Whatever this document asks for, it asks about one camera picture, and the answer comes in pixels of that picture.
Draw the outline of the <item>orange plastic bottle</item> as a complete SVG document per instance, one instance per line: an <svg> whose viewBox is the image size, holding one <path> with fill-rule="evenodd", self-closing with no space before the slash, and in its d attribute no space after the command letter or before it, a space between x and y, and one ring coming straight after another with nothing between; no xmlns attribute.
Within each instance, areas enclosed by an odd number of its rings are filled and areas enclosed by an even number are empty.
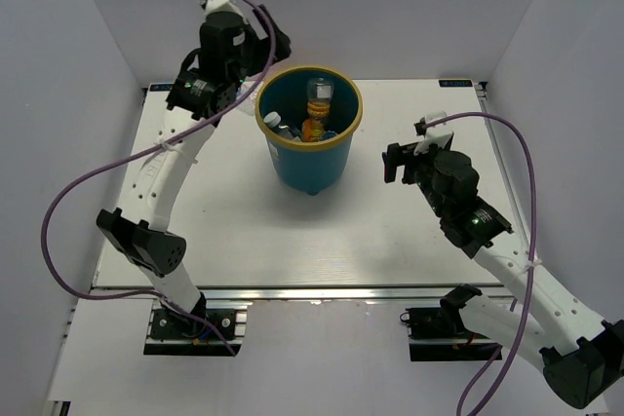
<svg viewBox="0 0 624 416"><path fill-rule="evenodd" d="M301 132L305 142L317 142L325 133L325 125L320 119L308 118L303 122Z"/></svg>

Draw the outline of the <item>clear bottle with yellow band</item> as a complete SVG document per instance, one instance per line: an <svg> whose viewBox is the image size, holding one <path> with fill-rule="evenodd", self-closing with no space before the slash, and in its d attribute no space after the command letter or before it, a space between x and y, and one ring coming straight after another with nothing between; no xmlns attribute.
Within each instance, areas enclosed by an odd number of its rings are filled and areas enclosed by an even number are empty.
<svg viewBox="0 0 624 416"><path fill-rule="evenodd" d="M331 79L316 77L307 82L307 112L311 119L324 124L330 116L334 84Z"/></svg>

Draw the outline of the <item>blue label water bottle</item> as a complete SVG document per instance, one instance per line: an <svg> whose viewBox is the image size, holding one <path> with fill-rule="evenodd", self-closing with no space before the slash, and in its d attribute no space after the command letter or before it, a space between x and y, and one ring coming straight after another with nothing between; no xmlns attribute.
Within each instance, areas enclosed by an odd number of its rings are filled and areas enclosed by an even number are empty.
<svg viewBox="0 0 624 416"><path fill-rule="evenodd" d="M251 117L254 116L258 89L261 87L261 85L262 83L256 85L253 81L245 81L241 85L237 97L240 98L241 96L244 96L246 99L242 100L237 106L238 111Z"/></svg>
<svg viewBox="0 0 624 416"><path fill-rule="evenodd" d="M329 140L332 138L337 137L337 133L333 132L333 131L326 131L324 132L321 137L320 137L320 141L325 141L325 140Z"/></svg>

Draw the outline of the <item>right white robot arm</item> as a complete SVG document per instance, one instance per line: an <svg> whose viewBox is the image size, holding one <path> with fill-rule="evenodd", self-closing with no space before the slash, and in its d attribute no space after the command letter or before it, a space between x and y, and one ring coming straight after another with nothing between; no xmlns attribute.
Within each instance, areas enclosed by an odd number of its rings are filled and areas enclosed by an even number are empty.
<svg viewBox="0 0 624 416"><path fill-rule="evenodd" d="M478 194L463 153L436 144L389 145L384 180L398 169L416 185L445 237L494 275L529 316L517 350L563 402L584 409L623 376L623 323L609 322L569 292L539 259L529 259L511 223Z"/></svg>

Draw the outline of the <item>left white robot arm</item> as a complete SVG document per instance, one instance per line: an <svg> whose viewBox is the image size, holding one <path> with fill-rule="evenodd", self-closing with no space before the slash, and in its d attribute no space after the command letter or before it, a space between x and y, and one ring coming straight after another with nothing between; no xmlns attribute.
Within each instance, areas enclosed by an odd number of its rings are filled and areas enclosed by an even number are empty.
<svg viewBox="0 0 624 416"><path fill-rule="evenodd" d="M150 280L173 314L173 326L186 337L204 330L206 299L182 263L185 239L169 230L176 197L242 83L292 53L290 37L264 6L253 11L264 39L229 0L204 10L200 46L182 62L166 99L155 153L142 163L119 206L97 216L99 230Z"/></svg>

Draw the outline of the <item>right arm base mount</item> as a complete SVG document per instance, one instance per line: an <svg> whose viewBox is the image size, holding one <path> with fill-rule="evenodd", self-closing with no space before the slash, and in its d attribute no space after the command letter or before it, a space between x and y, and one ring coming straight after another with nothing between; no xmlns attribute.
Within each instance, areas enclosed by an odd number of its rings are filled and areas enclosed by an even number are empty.
<svg viewBox="0 0 624 416"><path fill-rule="evenodd" d="M482 296L469 284L461 284L446 294L436 307L412 307L400 314L408 329L409 358L412 362L487 361L500 347L483 334L469 330L459 311L469 299Z"/></svg>

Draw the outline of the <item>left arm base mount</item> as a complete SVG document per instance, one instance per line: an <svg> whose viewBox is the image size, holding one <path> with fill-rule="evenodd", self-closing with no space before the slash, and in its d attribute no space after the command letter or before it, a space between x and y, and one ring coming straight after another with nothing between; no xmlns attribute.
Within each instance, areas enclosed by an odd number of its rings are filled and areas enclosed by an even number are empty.
<svg viewBox="0 0 624 416"><path fill-rule="evenodd" d="M154 300L143 345L146 356L234 357L243 344L250 303L208 301L205 320L213 325L228 345L208 326L179 317Z"/></svg>

